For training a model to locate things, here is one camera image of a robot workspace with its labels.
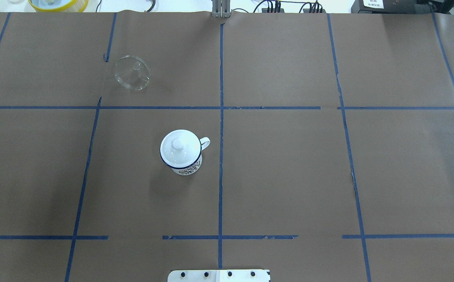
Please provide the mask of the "white cup lid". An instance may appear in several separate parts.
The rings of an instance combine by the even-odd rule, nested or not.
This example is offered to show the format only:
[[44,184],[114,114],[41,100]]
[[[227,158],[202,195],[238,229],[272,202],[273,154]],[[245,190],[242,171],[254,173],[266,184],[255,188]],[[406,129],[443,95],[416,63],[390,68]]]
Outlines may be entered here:
[[200,139],[188,130],[174,130],[167,134],[159,147],[165,164],[172,168],[186,168],[199,158],[202,150]]

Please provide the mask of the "white enamel patterned cup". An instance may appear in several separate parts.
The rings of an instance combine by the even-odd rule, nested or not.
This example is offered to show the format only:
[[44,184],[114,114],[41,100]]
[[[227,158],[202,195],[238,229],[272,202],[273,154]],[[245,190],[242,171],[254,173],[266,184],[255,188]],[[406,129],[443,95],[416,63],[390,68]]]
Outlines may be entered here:
[[178,175],[191,175],[201,166],[202,151],[210,144],[208,137],[188,139],[165,137],[159,148],[162,161]]

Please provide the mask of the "brown paper table cover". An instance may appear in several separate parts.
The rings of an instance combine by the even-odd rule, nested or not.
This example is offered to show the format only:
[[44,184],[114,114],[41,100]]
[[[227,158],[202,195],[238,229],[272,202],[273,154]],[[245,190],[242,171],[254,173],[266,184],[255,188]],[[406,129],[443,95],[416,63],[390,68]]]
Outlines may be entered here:
[[236,268],[454,282],[454,15],[0,13],[0,282]]

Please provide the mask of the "black orange connector block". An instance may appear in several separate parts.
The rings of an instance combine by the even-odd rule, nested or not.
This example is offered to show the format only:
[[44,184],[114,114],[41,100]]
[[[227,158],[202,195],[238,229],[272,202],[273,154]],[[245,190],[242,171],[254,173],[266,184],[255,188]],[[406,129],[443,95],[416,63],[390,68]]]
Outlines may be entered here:
[[302,4],[300,7],[299,13],[302,14],[322,14],[326,13],[325,9],[322,7],[322,5],[318,2],[305,2]]
[[278,14],[284,12],[282,9],[282,2],[281,1],[275,1],[275,0],[264,0],[258,5],[257,7],[261,7],[261,4],[263,2],[267,3],[267,7],[265,8],[260,8],[262,13],[268,13],[268,14]]

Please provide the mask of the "black box with label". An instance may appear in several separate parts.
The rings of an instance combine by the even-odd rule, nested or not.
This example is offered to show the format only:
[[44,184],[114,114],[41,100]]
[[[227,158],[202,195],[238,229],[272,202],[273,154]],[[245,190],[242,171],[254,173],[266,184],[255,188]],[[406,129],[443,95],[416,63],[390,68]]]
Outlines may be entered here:
[[416,0],[355,0],[352,14],[431,14],[428,4]]

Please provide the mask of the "yellow tape roll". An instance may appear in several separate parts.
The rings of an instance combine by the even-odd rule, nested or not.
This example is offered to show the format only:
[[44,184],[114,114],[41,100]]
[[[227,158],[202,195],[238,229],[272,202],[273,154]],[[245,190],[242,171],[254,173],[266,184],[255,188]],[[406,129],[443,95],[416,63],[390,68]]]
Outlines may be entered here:
[[35,11],[44,13],[81,13],[89,0],[28,0]]

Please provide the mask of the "aluminium frame post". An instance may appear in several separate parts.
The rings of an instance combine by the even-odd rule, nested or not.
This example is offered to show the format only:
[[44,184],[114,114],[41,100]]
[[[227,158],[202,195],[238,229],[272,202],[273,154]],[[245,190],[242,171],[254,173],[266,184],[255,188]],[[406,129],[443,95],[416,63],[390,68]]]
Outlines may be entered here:
[[213,18],[229,18],[232,14],[230,0],[211,0]]

